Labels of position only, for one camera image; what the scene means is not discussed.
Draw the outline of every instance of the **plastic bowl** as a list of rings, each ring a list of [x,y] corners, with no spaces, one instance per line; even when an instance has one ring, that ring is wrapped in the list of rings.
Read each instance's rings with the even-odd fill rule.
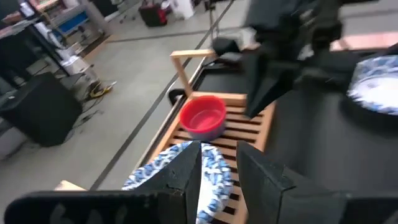
[[[201,96],[181,110],[180,123],[194,140],[212,141],[225,130],[226,106],[215,96]]]

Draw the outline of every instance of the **paper plate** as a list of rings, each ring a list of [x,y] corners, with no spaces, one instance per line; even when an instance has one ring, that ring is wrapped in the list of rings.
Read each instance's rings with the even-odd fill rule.
[[[398,115],[398,56],[359,62],[347,95],[363,108]]]
[[[172,146],[161,152],[152,163],[138,168],[124,183],[122,190],[133,190],[158,173],[191,142]],[[196,224],[208,223],[222,211],[231,194],[231,169],[217,147],[201,144],[202,175]]]

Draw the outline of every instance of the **gray floor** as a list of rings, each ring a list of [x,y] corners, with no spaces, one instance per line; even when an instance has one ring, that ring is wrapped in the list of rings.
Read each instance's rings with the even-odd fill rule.
[[[216,15],[225,9],[227,2],[218,4]],[[220,22],[221,28],[238,27],[244,19],[248,0],[237,0]],[[378,5],[350,6],[343,9],[346,34],[398,30],[396,0],[382,0]],[[363,13],[377,12],[378,16]],[[136,8],[127,12],[136,14]],[[159,94],[172,79],[175,69],[169,55],[173,50],[194,49],[209,28],[208,15],[199,11],[187,21],[173,21],[165,27],[147,28],[137,16],[136,21],[119,24],[111,21],[116,35],[101,52],[90,61],[103,80],[117,80],[118,84],[98,106],[88,113],[100,110],[91,120],[74,131],[65,144],[39,148],[27,144],[16,155],[0,162],[0,212],[14,198],[35,190],[52,190],[61,180],[68,180],[89,189],[100,173],[123,145],[128,136],[152,106]],[[192,35],[134,40],[139,37],[197,32]],[[249,30],[226,31],[225,35],[251,41]],[[201,48],[207,48],[206,39]],[[192,60],[187,73],[192,74],[200,60]],[[176,81],[172,88],[179,88]],[[126,177],[137,165],[142,154],[169,113],[169,102],[163,98],[137,136],[105,178],[99,189],[120,189]]]

